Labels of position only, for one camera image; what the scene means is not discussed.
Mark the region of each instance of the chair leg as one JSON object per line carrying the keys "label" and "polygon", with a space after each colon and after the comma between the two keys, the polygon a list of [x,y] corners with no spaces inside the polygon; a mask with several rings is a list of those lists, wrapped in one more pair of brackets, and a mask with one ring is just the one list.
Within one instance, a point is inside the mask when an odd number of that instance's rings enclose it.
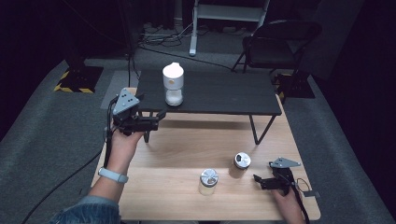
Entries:
{"label": "chair leg", "polygon": [[245,57],[245,62],[244,62],[244,73],[247,71],[247,58]]}
{"label": "chair leg", "polygon": [[231,69],[232,72],[235,71],[235,67],[239,64],[241,61],[242,57],[245,55],[245,52],[242,52],[241,55],[239,56],[238,60],[236,60],[236,63],[233,65],[233,68]]}
{"label": "chair leg", "polygon": [[288,85],[286,86],[285,90],[283,91],[283,99],[282,99],[282,104],[285,104],[286,101],[286,97],[289,95],[289,93],[291,92],[291,89],[293,87],[294,81],[296,80],[296,76],[298,74],[298,69],[294,69],[291,77],[290,77],[290,81],[288,82]]}

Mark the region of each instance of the small jar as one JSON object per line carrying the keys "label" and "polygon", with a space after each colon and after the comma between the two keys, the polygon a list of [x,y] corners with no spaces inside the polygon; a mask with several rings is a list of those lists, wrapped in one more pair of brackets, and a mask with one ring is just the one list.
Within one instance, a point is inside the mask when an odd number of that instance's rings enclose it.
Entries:
{"label": "small jar", "polygon": [[163,69],[165,102],[169,105],[183,103],[184,70],[179,63],[171,63]]}
{"label": "small jar", "polygon": [[249,165],[251,163],[251,159],[249,155],[245,152],[239,152],[233,158],[233,162],[229,169],[229,174],[233,178],[241,178],[244,173],[247,171]]}
{"label": "small jar", "polygon": [[218,181],[219,176],[214,169],[205,169],[201,173],[199,192],[205,196],[213,194]]}

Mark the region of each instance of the hand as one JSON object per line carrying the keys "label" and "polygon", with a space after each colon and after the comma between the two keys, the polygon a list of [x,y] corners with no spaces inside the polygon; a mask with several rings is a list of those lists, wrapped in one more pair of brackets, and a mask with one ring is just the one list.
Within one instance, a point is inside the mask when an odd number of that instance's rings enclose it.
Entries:
{"label": "hand", "polygon": [[116,130],[112,137],[111,154],[107,169],[116,173],[126,175],[129,163],[136,152],[137,142],[144,133],[132,133],[127,136]]}
{"label": "hand", "polygon": [[297,203],[296,195],[292,188],[289,188],[289,193],[285,196],[282,196],[277,189],[272,189],[271,192],[274,195],[280,214],[288,224],[304,223],[301,207]]}

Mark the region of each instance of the black table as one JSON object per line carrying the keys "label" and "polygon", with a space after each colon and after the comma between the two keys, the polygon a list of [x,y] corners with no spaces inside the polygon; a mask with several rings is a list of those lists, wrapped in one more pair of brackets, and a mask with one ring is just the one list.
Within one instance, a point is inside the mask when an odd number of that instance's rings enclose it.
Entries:
{"label": "black table", "polygon": [[[165,102],[162,70],[142,71],[136,95],[144,94],[139,104],[142,112],[249,115],[254,141],[258,145],[276,116],[282,114],[271,80],[267,75],[236,73],[184,72],[183,103],[170,106]],[[253,115],[272,116],[260,139]]]}

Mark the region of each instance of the jar lid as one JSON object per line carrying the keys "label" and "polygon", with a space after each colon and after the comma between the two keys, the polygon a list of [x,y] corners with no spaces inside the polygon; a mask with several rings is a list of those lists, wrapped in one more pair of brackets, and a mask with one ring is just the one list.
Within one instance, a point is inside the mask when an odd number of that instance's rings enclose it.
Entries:
{"label": "jar lid", "polygon": [[214,187],[218,180],[219,175],[214,169],[205,169],[201,173],[201,183],[208,188]]}
{"label": "jar lid", "polygon": [[171,63],[163,69],[163,75],[168,78],[178,78],[183,76],[184,69],[179,63]]}
{"label": "jar lid", "polygon": [[251,163],[251,158],[245,152],[239,152],[236,154],[235,158],[233,158],[233,163],[235,163],[236,167],[239,169],[247,169]]}

